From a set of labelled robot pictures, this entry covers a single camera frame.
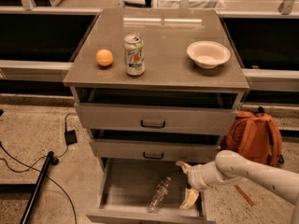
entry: soda can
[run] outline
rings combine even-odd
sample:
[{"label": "soda can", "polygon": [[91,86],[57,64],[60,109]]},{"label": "soda can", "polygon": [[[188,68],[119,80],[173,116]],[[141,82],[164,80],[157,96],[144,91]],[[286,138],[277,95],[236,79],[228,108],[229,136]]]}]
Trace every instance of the soda can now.
[{"label": "soda can", "polygon": [[127,35],[124,38],[124,61],[127,74],[139,76],[145,70],[143,46],[144,42],[139,35]]}]

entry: water bottle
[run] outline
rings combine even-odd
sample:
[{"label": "water bottle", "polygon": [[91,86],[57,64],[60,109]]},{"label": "water bottle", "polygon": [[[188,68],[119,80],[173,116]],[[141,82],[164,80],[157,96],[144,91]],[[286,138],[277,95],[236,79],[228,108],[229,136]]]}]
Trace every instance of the water bottle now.
[{"label": "water bottle", "polygon": [[171,182],[171,178],[168,176],[166,179],[162,180],[158,184],[156,188],[156,193],[152,197],[151,203],[148,207],[148,211],[150,213],[158,212],[159,208],[162,206],[162,203],[168,194],[170,182]]}]

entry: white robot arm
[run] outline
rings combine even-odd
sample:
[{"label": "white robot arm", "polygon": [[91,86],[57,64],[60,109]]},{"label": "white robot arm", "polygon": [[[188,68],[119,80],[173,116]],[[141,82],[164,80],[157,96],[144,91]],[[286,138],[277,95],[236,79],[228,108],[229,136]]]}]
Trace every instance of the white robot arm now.
[{"label": "white robot arm", "polygon": [[178,161],[188,176],[191,189],[186,189],[186,197],[181,209],[190,208],[199,191],[215,185],[231,185],[246,178],[272,191],[279,197],[295,205],[292,224],[299,223],[299,174],[249,161],[237,153],[223,150],[216,159],[204,165],[190,166]]}]

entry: drawer cabinet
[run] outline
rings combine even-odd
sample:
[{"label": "drawer cabinet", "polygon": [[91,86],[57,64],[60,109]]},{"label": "drawer cabinet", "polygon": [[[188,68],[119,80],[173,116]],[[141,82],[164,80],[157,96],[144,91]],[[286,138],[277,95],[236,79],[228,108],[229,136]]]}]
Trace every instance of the drawer cabinet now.
[{"label": "drawer cabinet", "polygon": [[[130,77],[122,44],[135,31],[145,42],[146,70]],[[211,70],[195,66],[186,49],[198,40],[222,43],[231,59]],[[110,67],[97,65],[99,49],[113,53]],[[92,222],[212,223],[201,200],[179,210],[188,182],[175,162],[213,161],[249,90],[215,11],[104,9],[64,84],[105,170],[100,202],[87,214]],[[163,208],[150,214],[153,191],[167,175],[171,191]]]}]

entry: countertop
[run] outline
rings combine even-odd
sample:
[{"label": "countertop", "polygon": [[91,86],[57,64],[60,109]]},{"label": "countertop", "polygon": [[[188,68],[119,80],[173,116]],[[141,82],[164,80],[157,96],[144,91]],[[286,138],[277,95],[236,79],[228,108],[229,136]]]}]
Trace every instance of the countertop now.
[{"label": "countertop", "polygon": [[[144,40],[145,72],[125,72],[123,39],[137,34]],[[196,66],[187,47],[201,40],[215,41],[231,51],[231,59],[214,69]],[[101,68],[95,54],[112,52],[114,61]],[[118,9],[103,10],[64,79],[66,86],[135,89],[246,90],[238,60],[214,10]]]}]

